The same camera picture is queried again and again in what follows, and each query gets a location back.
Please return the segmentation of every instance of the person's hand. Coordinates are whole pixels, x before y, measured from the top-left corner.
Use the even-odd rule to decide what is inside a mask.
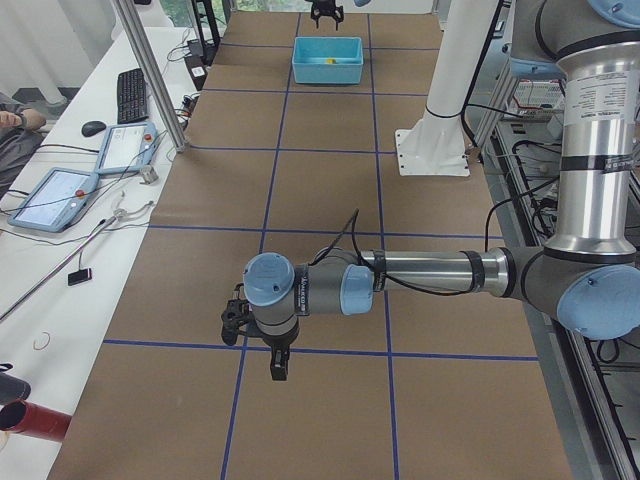
[[[0,128],[13,128],[22,125],[22,119],[11,112],[0,112]]]

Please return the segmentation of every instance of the computer mouse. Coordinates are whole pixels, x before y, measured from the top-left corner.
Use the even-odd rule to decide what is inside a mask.
[[[84,137],[93,137],[96,133],[100,133],[105,128],[107,128],[106,123],[100,122],[99,120],[93,120],[85,123],[80,131]]]

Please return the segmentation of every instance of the white table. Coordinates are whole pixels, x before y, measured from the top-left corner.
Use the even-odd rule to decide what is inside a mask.
[[[158,65],[161,71],[164,70],[163,78],[174,107],[179,108],[183,95],[194,93],[195,87],[184,62],[168,63],[166,56],[180,44],[185,29],[147,28],[146,31]],[[44,143],[98,149],[104,134],[84,138],[80,127],[90,120],[101,120],[107,125],[116,123],[117,76],[137,66],[126,35],[120,35]],[[150,100],[149,113],[158,132],[164,131],[153,99]],[[174,154],[166,135],[152,162],[159,180],[152,185],[142,185],[140,177],[136,176],[117,182],[77,225],[65,232],[48,234],[14,228],[7,225],[4,216],[0,218],[0,227],[53,242],[87,235],[101,219],[112,215],[113,204],[122,192],[125,197],[120,206],[129,211],[139,209],[150,200],[157,201]],[[95,161],[95,155],[50,147],[32,158],[12,188],[31,191],[54,166],[91,171]],[[102,180],[101,185],[110,181],[113,179]],[[5,196],[0,206],[11,209],[19,203],[19,198]],[[114,227],[147,222],[149,214],[150,209],[146,209],[139,218],[117,223]],[[137,227],[100,235],[82,257],[83,266],[93,270],[91,281],[67,286],[67,274],[78,268],[78,260],[74,259],[0,324],[0,362],[14,364],[10,373],[31,384],[30,402],[69,414],[75,411],[145,230],[145,227]],[[0,311],[4,312],[78,244],[48,246],[0,234]],[[105,412],[105,421],[109,421],[108,412]],[[60,445],[54,442],[10,435],[5,448],[0,451],[0,477],[3,480],[45,479],[59,448]]]

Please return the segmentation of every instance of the red cylinder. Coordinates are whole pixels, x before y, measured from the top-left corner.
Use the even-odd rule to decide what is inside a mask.
[[[0,410],[0,430],[54,442],[64,440],[70,422],[71,415],[24,400],[8,403]]]

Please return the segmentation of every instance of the keyboard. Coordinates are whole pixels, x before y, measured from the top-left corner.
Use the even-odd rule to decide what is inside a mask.
[[[148,117],[147,86],[142,69],[122,72],[118,75],[118,124],[140,122]]]

